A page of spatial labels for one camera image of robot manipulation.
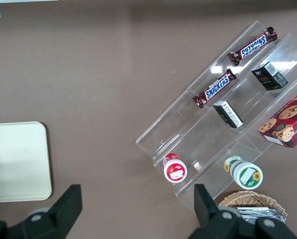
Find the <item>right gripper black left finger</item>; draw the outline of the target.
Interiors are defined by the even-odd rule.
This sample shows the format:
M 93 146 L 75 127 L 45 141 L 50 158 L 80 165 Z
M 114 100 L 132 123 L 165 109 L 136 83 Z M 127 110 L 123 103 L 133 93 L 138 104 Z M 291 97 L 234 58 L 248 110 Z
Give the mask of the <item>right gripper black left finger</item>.
M 0 239 L 64 239 L 82 212 L 81 185 L 71 185 L 46 212 L 36 212 L 7 227 L 0 221 Z

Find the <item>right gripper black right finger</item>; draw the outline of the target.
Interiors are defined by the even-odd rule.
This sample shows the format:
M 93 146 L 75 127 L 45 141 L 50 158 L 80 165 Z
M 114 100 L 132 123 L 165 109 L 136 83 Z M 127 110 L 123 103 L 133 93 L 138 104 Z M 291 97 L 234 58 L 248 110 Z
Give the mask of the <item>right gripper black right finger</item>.
M 259 218 L 254 224 L 233 211 L 220 210 L 203 184 L 194 185 L 194 209 L 200 224 L 190 239 L 296 239 L 285 223 Z

